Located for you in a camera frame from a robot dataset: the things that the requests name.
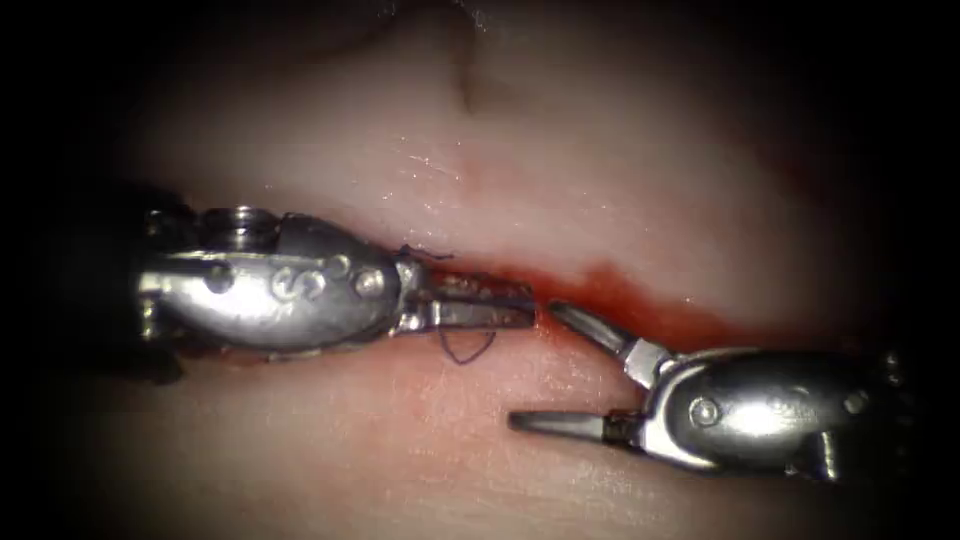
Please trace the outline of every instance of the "moist tissue surface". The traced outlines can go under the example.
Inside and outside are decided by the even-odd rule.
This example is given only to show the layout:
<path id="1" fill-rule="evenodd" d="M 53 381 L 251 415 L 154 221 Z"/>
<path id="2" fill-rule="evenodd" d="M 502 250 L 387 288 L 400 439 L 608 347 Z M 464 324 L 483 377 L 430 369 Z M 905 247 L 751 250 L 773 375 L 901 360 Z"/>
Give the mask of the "moist tissue surface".
<path id="1" fill-rule="evenodd" d="M 666 12 L 382 7 L 198 38 L 145 96 L 127 172 L 198 208 L 306 212 L 453 253 L 678 347 L 870 320 L 861 221 L 838 217 L 862 210 L 842 152 L 770 66 Z M 141 537 L 836 532 L 803 486 L 508 431 L 514 408 L 639 405 L 614 362 L 568 338 L 504 333 L 465 367 L 435 336 L 191 360 L 171 387 L 91 383 L 102 399 L 71 414 L 109 456 L 93 469 L 118 494 L 105 519 Z"/>

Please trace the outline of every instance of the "blood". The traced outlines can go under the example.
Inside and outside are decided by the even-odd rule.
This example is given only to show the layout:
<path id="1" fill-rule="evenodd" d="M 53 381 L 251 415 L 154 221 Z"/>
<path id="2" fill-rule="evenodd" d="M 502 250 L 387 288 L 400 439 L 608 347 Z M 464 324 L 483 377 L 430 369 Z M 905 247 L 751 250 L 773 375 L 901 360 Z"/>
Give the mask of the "blood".
<path id="1" fill-rule="evenodd" d="M 610 262 L 594 263 L 576 279 L 563 279 L 537 268 L 510 263 L 476 265 L 463 259 L 444 261 L 441 268 L 452 272 L 475 272 L 482 268 L 497 278 L 529 284 L 539 307 L 537 335 L 558 347 L 589 345 L 543 309 L 553 299 L 572 302 L 639 336 L 681 352 L 738 345 L 836 349 L 849 348 L 851 341 L 857 341 L 847 332 L 822 335 L 796 326 L 736 325 L 696 304 L 654 295 Z"/>

